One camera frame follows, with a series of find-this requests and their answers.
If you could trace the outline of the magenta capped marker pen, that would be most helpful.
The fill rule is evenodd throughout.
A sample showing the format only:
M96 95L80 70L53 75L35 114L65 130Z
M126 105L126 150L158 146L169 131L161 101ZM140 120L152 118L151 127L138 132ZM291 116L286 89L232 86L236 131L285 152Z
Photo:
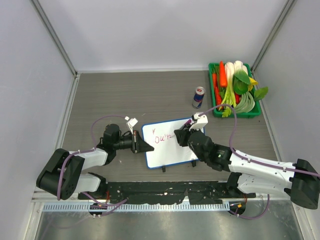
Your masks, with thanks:
M193 122L191 119L188 119L187 122L184 123L184 125L182 126L182 129L190 129L190 127L192 126Z

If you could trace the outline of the blue framed whiteboard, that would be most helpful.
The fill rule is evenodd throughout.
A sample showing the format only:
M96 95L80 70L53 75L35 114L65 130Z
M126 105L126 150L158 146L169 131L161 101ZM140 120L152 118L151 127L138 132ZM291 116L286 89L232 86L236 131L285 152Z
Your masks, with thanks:
M189 147L181 147L174 130L182 127L188 118L154 122L142 126L143 140L154 148L145 153L149 169L162 168L191 161L198 158Z

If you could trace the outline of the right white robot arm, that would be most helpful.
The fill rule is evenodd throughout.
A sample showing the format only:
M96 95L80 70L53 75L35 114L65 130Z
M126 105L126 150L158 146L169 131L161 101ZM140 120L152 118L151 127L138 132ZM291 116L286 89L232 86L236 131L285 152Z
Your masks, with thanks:
M189 147L197 159L216 171L229 172L226 193L288 195L303 208L316 210L320 196L320 175L304 159L281 162L245 154L229 146L214 143L201 130L185 124L174 130L179 146Z

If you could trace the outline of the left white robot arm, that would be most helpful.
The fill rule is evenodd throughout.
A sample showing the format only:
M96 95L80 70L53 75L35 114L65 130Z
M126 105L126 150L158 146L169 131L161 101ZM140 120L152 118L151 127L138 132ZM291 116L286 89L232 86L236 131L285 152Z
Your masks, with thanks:
M100 200L107 196L106 178L93 172L82 172L110 164L118 150L127 149L137 154L151 152L154 147L145 142L137 130L122 133L117 124L109 124L95 148L84 151L56 149L39 174L36 187L58 200L67 200L74 193L79 193L81 199Z

